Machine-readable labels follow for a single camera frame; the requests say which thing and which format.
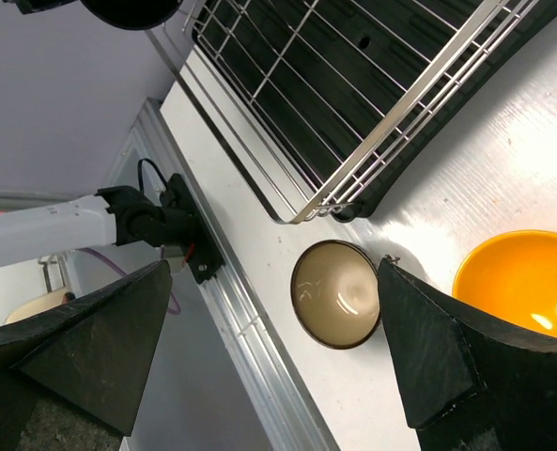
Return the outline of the black patterned bowl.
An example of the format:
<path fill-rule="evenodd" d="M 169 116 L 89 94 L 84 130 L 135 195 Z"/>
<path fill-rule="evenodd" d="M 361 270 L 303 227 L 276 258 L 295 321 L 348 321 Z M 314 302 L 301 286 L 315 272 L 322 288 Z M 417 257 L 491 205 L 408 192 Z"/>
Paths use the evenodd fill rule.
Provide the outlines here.
<path fill-rule="evenodd" d="M 302 328 L 330 349 L 360 346 L 379 325 L 377 269 L 364 250 L 346 241 L 319 241 L 300 255 L 290 299 Z"/>

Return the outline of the orange bowl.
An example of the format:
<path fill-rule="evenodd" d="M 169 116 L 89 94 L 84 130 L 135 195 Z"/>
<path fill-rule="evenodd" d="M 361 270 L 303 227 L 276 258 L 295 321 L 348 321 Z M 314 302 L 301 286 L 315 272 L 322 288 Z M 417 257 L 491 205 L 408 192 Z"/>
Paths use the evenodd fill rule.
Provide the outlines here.
<path fill-rule="evenodd" d="M 475 247 L 459 266 L 453 297 L 557 338 L 557 233 L 519 230 Z"/>

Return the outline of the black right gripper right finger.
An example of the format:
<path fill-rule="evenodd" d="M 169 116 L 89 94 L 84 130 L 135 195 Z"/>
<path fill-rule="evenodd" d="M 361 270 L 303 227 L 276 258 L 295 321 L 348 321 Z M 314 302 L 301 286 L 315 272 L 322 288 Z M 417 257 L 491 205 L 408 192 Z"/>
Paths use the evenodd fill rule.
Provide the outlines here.
<path fill-rule="evenodd" d="M 382 324 L 424 450 L 557 450 L 557 338 L 452 298 L 389 257 Z"/>

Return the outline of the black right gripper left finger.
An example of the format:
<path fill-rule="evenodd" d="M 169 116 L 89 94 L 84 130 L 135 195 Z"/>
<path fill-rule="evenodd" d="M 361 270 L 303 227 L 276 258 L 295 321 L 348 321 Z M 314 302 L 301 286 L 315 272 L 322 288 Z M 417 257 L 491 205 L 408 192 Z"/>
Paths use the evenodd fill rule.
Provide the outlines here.
<path fill-rule="evenodd" d="M 0 326 L 0 450 L 117 450 L 132 434 L 172 287 L 158 261 Z"/>

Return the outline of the aluminium table edge rail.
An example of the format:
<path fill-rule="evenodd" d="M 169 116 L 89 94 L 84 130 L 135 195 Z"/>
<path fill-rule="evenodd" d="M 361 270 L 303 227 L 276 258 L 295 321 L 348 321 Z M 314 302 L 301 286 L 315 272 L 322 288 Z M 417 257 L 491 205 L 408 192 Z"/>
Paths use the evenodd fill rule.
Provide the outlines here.
<path fill-rule="evenodd" d="M 181 154 L 158 100 L 129 134 L 133 158 L 178 173 L 223 257 L 211 278 L 173 272 L 178 314 L 156 351 L 133 450 L 334 450 L 336 441 L 269 322 L 211 205 Z"/>

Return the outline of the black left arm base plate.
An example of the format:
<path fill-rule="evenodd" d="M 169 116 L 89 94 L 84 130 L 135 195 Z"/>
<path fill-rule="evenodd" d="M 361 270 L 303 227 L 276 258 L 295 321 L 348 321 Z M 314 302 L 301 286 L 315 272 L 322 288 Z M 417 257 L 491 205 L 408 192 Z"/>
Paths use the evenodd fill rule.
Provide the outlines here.
<path fill-rule="evenodd" d="M 224 258 L 185 178 L 173 174 L 160 200 L 168 220 L 162 246 L 180 255 L 191 269 L 195 282 L 201 285 L 223 266 Z"/>

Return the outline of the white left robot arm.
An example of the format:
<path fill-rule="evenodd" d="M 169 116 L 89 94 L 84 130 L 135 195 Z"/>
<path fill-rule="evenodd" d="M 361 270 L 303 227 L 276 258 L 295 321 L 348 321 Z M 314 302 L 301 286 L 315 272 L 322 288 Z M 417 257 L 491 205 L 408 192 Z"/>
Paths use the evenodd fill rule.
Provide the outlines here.
<path fill-rule="evenodd" d="M 187 244 L 193 214 L 158 207 L 130 186 L 101 189 L 74 201 L 0 214 L 0 268 L 69 250 L 144 241 Z"/>

